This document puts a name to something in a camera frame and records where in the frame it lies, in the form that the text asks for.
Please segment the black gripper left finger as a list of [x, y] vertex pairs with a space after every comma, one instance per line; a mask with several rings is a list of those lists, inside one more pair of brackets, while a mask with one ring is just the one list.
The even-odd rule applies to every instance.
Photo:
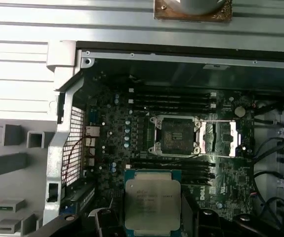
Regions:
[[96, 197], [77, 214], [64, 213], [43, 225], [43, 237], [123, 237], [124, 194]]

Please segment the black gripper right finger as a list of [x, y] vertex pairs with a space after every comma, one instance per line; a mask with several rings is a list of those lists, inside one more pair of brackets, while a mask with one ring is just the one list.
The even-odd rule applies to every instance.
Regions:
[[181, 194], [181, 221], [187, 237], [284, 237], [284, 212], [280, 229], [245, 213], [228, 221], [211, 209], [200, 208], [184, 191]]

